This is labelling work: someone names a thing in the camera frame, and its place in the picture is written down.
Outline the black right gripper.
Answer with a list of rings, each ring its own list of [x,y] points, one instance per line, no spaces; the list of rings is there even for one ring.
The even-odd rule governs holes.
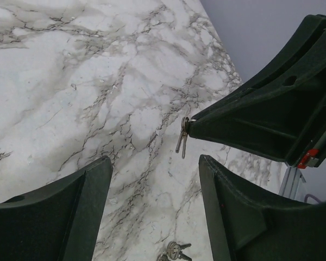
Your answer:
[[[195,116],[189,135],[297,166],[326,126],[326,16],[308,15],[274,59],[234,94]]]

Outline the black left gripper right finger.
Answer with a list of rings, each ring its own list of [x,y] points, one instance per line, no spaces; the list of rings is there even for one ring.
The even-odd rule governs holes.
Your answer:
[[[208,155],[199,177],[214,260],[326,260],[326,202],[279,196]]]

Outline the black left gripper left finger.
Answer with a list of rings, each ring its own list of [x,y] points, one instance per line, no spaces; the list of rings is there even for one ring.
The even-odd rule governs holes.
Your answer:
[[[112,172],[103,156],[0,203],[0,260],[91,260]]]

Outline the small silver key bunch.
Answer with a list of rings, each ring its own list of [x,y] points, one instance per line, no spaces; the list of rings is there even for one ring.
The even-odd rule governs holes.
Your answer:
[[[180,128],[178,142],[175,148],[176,153],[181,152],[181,157],[183,159],[185,159],[186,156],[186,144],[187,144],[189,126],[190,126],[190,119],[187,116],[183,117],[181,120],[181,128]]]

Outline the black-headed key bunch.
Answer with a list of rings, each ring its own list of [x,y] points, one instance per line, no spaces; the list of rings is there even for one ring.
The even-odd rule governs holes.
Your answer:
[[[158,255],[157,261],[169,261],[169,260],[186,260],[192,261],[192,258],[183,253],[183,250],[191,247],[192,244],[179,244],[175,241],[168,243],[167,247],[161,254]]]

